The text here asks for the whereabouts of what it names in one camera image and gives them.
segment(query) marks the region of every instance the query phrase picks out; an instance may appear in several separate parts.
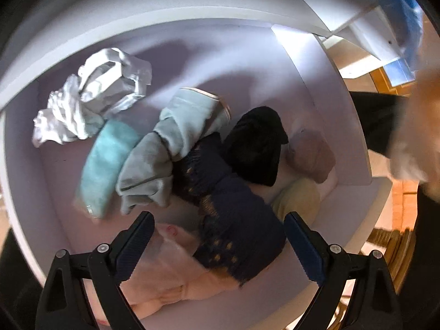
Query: screw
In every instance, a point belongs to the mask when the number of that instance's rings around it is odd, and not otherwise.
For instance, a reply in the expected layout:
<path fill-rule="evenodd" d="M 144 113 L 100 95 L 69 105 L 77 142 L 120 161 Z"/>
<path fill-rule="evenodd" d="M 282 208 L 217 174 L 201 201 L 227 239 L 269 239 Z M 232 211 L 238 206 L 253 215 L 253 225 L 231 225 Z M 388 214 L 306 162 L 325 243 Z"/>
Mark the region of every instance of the screw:
<path fill-rule="evenodd" d="M 377 258 L 377 259 L 381 259 L 382 258 L 382 253 L 380 251 L 378 251 L 377 249 L 375 249 L 373 251 L 373 257 Z"/>
<path fill-rule="evenodd" d="M 63 258 L 66 253 L 67 253 L 67 251 L 65 249 L 60 249 L 57 253 L 55 253 L 55 256 L 57 258 Z"/>
<path fill-rule="evenodd" d="M 109 246 L 108 244 L 106 244 L 106 243 L 100 244 L 100 245 L 98 246 L 98 252 L 99 252 L 99 253 L 105 253 L 105 252 L 107 252 L 109 249 L 110 249 L 110 246 Z"/>
<path fill-rule="evenodd" d="M 338 246 L 337 244 L 332 244 L 332 245 L 330 246 L 330 250 L 331 250 L 333 253 L 336 253 L 336 254 L 342 252 L 342 248 L 341 248 L 340 246 Z"/>

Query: silver bolt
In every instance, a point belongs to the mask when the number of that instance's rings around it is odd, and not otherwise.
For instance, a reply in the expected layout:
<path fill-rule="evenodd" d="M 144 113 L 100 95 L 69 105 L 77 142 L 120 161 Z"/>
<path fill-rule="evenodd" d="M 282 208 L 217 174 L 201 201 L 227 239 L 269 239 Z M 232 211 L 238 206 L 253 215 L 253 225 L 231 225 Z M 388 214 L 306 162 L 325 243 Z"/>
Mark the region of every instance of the silver bolt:
<path fill-rule="evenodd" d="M 99 253 L 105 253 L 105 252 L 107 252 L 109 249 L 110 249 L 110 246 L 109 246 L 108 244 L 106 244 L 106 243 L 100 244 L 100 245 L 98 246 L 98 252 L 99 252 Z"/>
<path fill-rule="evenodd" d="M 57 258 L 63 258 L 66 253 L 67 253 L 67 251 L 65 249 L 60 249 L 57 253 L 55 253 L 55 256 Z"/>
<path fill-rule="evenodd" d="M 375 249 L 373 251 L 373 257 L 377 258 L 377 259 L 381 259 L 382 258 L 382 253 L 380 251 L 378 251 L 377 249 Z"/>
<path fill-rule="evenodd" d="M 342 252 L 342 248 L 341 248 L 340 246 L 338 246 L 337 244 L 332 244 L 332 245 L 330 246 L 330 250 L 331 250 L 333 253 L 336 253 L 336 254 Z"/>

